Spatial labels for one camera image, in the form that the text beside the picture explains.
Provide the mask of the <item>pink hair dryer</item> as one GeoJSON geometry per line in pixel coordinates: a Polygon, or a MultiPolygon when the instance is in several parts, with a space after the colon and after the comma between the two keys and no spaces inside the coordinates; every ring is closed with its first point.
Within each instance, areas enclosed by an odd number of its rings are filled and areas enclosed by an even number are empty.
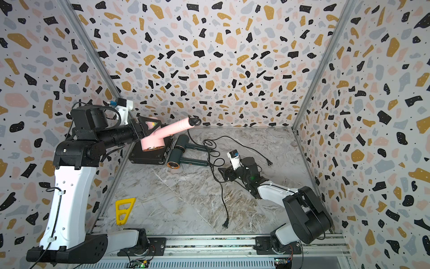
{"type": "Polygon", "coordinates": [[[141,140],[141,149],[142,151],[163,149],[165,147],[164,138],[182,131],[186,131],[200,124],[201,119],[196,117],[188,117],[176,123],[161,127],[141,140]]]}

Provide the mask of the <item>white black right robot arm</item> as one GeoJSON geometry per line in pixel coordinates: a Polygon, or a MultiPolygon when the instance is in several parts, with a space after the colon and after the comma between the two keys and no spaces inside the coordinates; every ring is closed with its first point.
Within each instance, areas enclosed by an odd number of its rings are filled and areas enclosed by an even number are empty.
{"type": "Polygon", "coordinates": [[[325,238],[325,233],[333,226],[333,220],[310,187],[288,188],[273,183],[260,174],[260,168],[252,157],[234,157],[230,162],[230,167],[218,170],[223,179],[231,182],[239,180],[254,198],[283,206],[289,219],[288,223],[270,233],[268,243],[256,246],[257,251],[291,254],[292,243],[310,244],[325,238]]]}

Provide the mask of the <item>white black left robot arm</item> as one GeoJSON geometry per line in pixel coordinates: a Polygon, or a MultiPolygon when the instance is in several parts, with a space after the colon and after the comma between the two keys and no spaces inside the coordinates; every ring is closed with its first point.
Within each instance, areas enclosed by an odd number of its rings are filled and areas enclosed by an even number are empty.
{"type": "Polygon", "coordinates": [[[117,235],[92,235],[85,230],[89,191],[100,162],[113,147],[137,142],[161,126],[157,119],[139,117],[109,127],[107,110],[99,105],[71,110],[75,127],[72,136],[56,148],[55,184],[47,188],[53,193],[48,224],[39,246],[28,250],[28,262],[81,265],[97,263],[107,253],[152,250],[142,229],[127,229],[117,235]]]}

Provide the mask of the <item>dark green hair dryer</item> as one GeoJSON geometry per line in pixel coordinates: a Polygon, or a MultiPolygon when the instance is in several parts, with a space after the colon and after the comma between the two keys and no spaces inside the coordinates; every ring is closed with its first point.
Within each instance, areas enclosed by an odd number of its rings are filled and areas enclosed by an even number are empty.
{"type": "Polygon", "coordinates": [[[167,166],[171,169],[179,169],[181,165],[194,165],[200,167],[209,166],[209,162],[207,160],[197,160],[197,159],[189,159],[189,158],[181,158],[178,160],[169,160],[167,162],[167,166]]]}
{"type": "Polygon", "coordinates": [[[182,153],[185,153],[188,149],[202,152],[208,152],[209,150],[207,146],[190,143],[190,138],[188,135],[180,135],[176,141],[174,149],[179,149],[182,153]]]}

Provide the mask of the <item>black flat case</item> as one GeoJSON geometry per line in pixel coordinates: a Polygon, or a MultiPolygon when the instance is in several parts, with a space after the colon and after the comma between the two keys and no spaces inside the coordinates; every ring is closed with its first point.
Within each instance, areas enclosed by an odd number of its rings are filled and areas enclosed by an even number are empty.
{"type": "Polygon", "coordinates": [[[133,164],[164,165],[174,143],[173,137],[164,138],[165,147],[163,149],[143,151],[141,144],[136,143],[128,157],[133,164]]]}

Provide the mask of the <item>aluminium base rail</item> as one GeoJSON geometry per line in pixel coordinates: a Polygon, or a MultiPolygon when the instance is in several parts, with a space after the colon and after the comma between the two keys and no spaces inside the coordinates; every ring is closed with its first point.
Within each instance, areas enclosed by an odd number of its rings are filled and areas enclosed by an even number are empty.
{"type": "Polygon", "coordinates": [[[268,249],[267,235],[150,236],[155,250],[147,256],[110,253],[98,263],[69,269],[353,269],[340,234],[310,244],[294,242],[284,254],[268,249]]]}

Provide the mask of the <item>yellow plastic triangle frame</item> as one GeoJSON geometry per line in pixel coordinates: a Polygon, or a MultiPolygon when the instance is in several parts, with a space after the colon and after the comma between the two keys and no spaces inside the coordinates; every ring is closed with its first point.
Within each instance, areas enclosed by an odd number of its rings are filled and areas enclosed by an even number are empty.
{"type": "Polygon", "coordinates": [[[115,218],[118,226],[125,225],[131,215],[136,198],[127,198],[115,202],[115,218]]]}

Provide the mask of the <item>aluminium corner post left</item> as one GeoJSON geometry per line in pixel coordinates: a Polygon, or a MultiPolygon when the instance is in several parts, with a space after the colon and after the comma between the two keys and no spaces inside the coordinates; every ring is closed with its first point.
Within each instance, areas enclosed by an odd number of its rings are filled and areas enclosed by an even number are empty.
{"type": "Polygon", "coordinates": [[[114,99],[117,100],[119,98],[122,98],[113,79],[109,75],[106,67],[104,66],[101,58],[99,57],[97,49],[94,48],[90,37],[85,31],[83,24],[79,20],[78,15],[75,13],[72,3],[70,1],[58,1],[58,5],[62,10],[63,14],[65,15],[66,19],[70,22],[72,29],[77,34],[82,46],[85,48],[87,55],[89,56],[91,62],[94,64],[102,81],[106,84],[107,88],[113,94],[114,99]]]}

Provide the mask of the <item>aluminium corner post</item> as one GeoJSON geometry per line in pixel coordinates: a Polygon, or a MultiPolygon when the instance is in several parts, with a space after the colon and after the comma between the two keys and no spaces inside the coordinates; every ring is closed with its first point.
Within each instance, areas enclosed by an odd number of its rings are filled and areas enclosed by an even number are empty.
{"type": "Polygon", "coordinates": [[[315,76],[310,84],[310,88],[305,95],[301,108],[298,112],[298,115],[296,117],[296,120],[292,126],[292,130],[295,131],[299,128],[301,120],[305,117],[307,106],[311,103],[311,98],[314,95],[314,93],[317,90],[317,87],[319,85],[320,80],[322,79],[322,76],[324,74],[324,71],[329,64],[329,61],[331,59],[331,56],[333,55],[338,41],[342,35],[343,29],[347,23],[348,18],[350,17],[357,1],[356,0],[348,0],[345,3],[344,8],[342,9],[342,12],[339,17],[339,21],[333,31],[333,35],[331,39],[329,40],[328,46],[323,54],[323,57],[318,65],[318,68],[316,69],[315,76]]]}
{"type": "Polygon", "coordinates": [[[70,22],[72,29],[77,34],[82,46],[85,48],[87,55],[89,56],[91,62],[94,64],[102,81],[106,84],[107,88],[113,94],[114,99],[117,100],[119,98],[122,98],[113,79],[109,75],[106,67],[104,66],[101,58],[99,57],[97,49],[94,48],[90,37],[85,31],[83,24],[79,20],[78,15],[75,13],[72,3],[70,1],[58,1],[58,5],[62,10],[63,14],[65,15],[66,19],[70,22]]]}

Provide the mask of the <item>aluminium corner post right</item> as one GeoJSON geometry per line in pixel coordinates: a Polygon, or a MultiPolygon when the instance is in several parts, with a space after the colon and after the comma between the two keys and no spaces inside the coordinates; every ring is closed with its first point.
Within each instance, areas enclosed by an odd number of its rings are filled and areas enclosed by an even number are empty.
{"type": "Polygon", "coordinates": [[[318,65],[318,68],[316,69],[315,76],[310,84],[310,88],[305,95],[301,108],[298,112],[298,115],[296,117],[296,120],[292,126],[292,130],[295,131],[299,128],[301,120],[305,117],[307,106],[311,103],[311,98],[314,95],[314,93],[317,90],[317,87],[319,85],[320,80],[322,79],[322,76],[324,74],[324,71],[329,64],[329,61],[331,59],[331,56],[333,55],[338,41],[342,35],[343,29],[347,23],[348,18],[350,17],[357,1],[356,0],[348,0],[345,3],[344,8],[342,9],[342,12],[339,17],[339,21],[333,31],[333,35],[331,39],[329,40],[328,46],[323,54],[323,57],[318,65]]]}

